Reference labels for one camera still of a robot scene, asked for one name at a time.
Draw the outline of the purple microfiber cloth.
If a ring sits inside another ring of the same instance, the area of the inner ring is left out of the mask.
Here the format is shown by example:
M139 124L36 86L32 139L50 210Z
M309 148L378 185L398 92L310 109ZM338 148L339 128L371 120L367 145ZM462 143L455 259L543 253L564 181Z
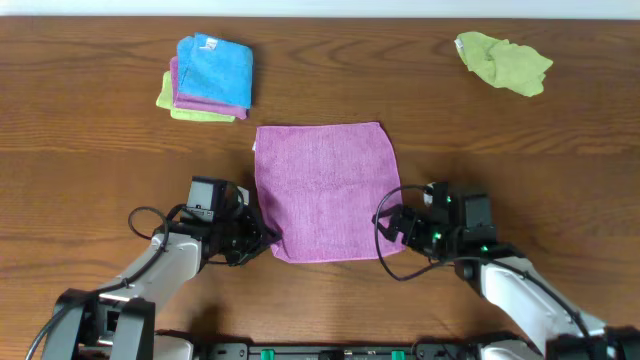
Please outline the purple microfiber cloth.
M287 263L370 260L403 251L375 235L380 201L400 185L392 144L377 122L261 126L255 182L265 223Z

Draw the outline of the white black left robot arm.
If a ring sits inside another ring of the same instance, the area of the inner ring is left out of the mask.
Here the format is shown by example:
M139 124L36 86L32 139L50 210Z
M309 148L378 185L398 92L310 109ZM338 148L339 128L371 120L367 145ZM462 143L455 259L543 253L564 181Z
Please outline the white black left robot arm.
M213 345L180 332L159 331L156 315L205 266L235 267L256 258L280 234L233 182L195 176L188 199L168 213L154 209L159 226L149 245L121 274L101 287L70 288L27 355L45 359L214 359Z

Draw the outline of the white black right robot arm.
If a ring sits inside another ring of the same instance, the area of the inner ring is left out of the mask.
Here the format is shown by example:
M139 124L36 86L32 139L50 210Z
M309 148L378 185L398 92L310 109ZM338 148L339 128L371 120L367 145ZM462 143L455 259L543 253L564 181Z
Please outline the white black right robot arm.
M636 359L639 331L612 328L568 300L513 245L499 241L490 198L446 182L418 186L426 208L388 205L372 217L374 243L400 242L424 256L417 276L452 266L481 298L501 309L530 342L505 340L474 347L478 359Z

